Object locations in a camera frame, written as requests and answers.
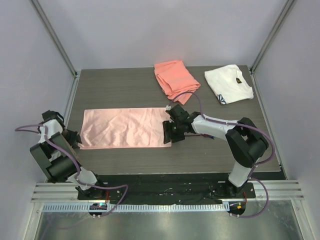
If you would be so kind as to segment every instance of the wall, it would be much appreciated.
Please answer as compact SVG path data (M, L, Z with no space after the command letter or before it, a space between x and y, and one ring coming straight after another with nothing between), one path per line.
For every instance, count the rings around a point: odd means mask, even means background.
M299 0L256 78L287 175L297 179L320 227L320 2Z
M35 183L45 179L29 148L39 137L14 132L63 113L72 77L27 0L0 2L0 233L21 240Z
M285 0L39 0L76 69L251 66Z

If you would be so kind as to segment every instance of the gray wood tabletop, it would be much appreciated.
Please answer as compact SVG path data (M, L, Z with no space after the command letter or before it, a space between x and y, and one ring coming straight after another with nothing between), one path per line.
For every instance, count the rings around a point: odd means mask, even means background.
M250 118L268 132L256 92L254 98L220 105L208 86L204 72L219 66L187 67L201 84L196 91L206 115L224 120ZM247 83L253 87L248 67L239 66ZM152 67L82 70L76 90L68 129L80 132L86 109L165 107L168 98L160 88ZM199 111L192 96L183 106L189 113ZM159 174L159 173L225 173L235 160L227 142L202 136L187 137L184 141L164 148L115 148L78 150L80 163L99 175ZM262 159L271 154L267 150ZM276 158L257 168L257 172L280 171Z

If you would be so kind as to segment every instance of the flat pink towel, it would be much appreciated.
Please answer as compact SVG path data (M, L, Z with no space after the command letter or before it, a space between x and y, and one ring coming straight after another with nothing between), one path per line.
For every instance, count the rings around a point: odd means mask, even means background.
M201 86L180 60L155 64L154 74L165 95L170 100L182 92L188 91L194 93ZM191 95L191 93L183 94L178 96L174 101L179 101L184 105Z
M162 122L170 116L163 107L87 109L81 129L80 149L162 148Z

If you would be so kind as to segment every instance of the white towel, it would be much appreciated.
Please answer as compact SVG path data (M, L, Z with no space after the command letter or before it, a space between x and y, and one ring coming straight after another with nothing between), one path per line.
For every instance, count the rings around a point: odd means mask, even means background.
M247 84L237 65L205 71L204 77L222 105L254 98L252 87Z

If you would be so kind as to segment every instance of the floor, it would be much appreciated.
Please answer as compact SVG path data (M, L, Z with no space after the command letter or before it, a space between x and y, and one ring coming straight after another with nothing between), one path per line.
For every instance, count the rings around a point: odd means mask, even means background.
M249 201L245 215L264 201ZM87 219L87 212L43 212L36 240L303 240L291 201L271 201L258 217L237 219L225 211L126 212ZM59 230L57 227L70 227Z
M267 131L267 126L256 93L251 100L220 105L209 88L204 72L218 66L192 66L187 69L201 84L196 91L203 111L210 117L225 120L250 118L255 125ZM239 66L243 77L253 86L248 67ZM153 68L119 68L82 70L76 90L68 128L79 131L85 109L165 107L168 98L162 92ZM199 103L191 97L184 109L199 111ZM221 139L201 136L188 137L172 147L118 148L79 150L80 163L99 175L160 174L160 173L225 173L230 172L234 158L229 145ZM262 157L271 154L269 148ZM276 158L257 168L259 172L279 171Z

